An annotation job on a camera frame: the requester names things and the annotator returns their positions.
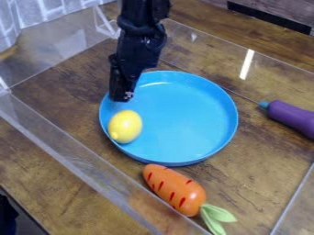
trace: blue bowl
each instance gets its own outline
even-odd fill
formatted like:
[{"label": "blue bowl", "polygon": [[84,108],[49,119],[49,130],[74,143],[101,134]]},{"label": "blue bowl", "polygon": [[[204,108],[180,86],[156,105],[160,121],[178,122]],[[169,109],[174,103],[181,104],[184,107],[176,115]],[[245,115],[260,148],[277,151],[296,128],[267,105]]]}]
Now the blue bowl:
[{"label": "blue bowl", "polygon": [[[141,116],[141,134],[128,144],[110,139],[106,126],[124,109]],[[98,119],[116,147],[140,162],[182,166],[203,161],[231,141],[237,112],[224,90],[200,76],[173,71],[142,73],[126,103],[104,96]]]}]

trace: toy lemon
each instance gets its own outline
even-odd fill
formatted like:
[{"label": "toy lemon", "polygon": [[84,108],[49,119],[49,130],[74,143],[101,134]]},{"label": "toy lemon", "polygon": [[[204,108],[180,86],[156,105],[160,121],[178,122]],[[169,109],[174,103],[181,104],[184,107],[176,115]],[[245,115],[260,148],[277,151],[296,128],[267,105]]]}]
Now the toy lemon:
[{"label": "toy lemon", "polygon": [[141,117],[130,110],[116,113],[108,124],[110,138],[118,143],[129,143],[141,133]]}]

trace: wooden surface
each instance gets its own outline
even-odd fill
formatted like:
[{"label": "wooden surface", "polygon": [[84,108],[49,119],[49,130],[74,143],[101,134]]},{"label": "wooden surface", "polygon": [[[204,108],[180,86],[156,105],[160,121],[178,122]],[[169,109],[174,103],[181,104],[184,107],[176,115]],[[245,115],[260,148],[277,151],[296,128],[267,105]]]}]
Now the wooden surface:
[{"label": "wooden surface", "polygon": [[[172,19],[314,71],[311,37],[201,2],[174,0],[172,4]],[[113,8],[113,4],[106,6],[108,10]],[[176,54],[178,62],[186,59],[180,57],[184,53],[195,60],[186,64],[186,70],[211,75],[216,83],[249,98],[259,100],[264,95],[284,98],[314,110],[312,76],[301,75],[296,80],[293,69],[259,58],[256,75],[243,83],[231,74],[235,69],[223,67],[232,68],[236,59],[243,56],[240,50],[232,50],[232,46],[225,47],[227,44],[217,40],[208,42],[204,39],[203,42],[211,45],[215,53],[201,59],[199,55],[205,50],[197,45],[189,48],[186,42],[180,41]],[[113,40],[101,42],[18,84],[11,92],[142,184],[142,164],[114,149],[97,124],[98,102],[108,91],[106,57],[113,49]],[[162,62],[157,68],[174,69]],[[259,74],[267,74],[268,79],[263,80]],[[255,105],[237,95],[231,97],[240,117],[231,143],[212,158],[177,168],[177,171],[201,183],[208,203],[227,208],[237,217],[239,221],[225,226],[229,234],[268,234],[312,162],[312,141],[268,120]],[[0,184],[52,234],[148,233],[17,130],[3,121],[0,125]]]},{"label": "wooden surface", "polygon": [[[207,3],[227,8],[225,0],[203,0]],[[311,0],[272,1],[272,0],[231,0],[241,6],[260,10],[277,17],[287,18],[309,27],[314,27],[314,2]]]}]

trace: carrot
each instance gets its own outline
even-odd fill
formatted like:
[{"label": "carrot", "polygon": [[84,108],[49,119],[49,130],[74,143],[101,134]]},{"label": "carrot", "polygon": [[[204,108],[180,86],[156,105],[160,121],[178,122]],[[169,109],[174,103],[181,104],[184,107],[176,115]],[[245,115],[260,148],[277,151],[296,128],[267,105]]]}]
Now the carrot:
[{"label": "carrot", "polygon": [[145,165],[141,175],[156,195],[176,211],[186,217],[200,213],[212,233],[225,234],[219,222],[233,222],[236,218],[225,209],[204,204],[205,192],[195,181],[156,164]]}]

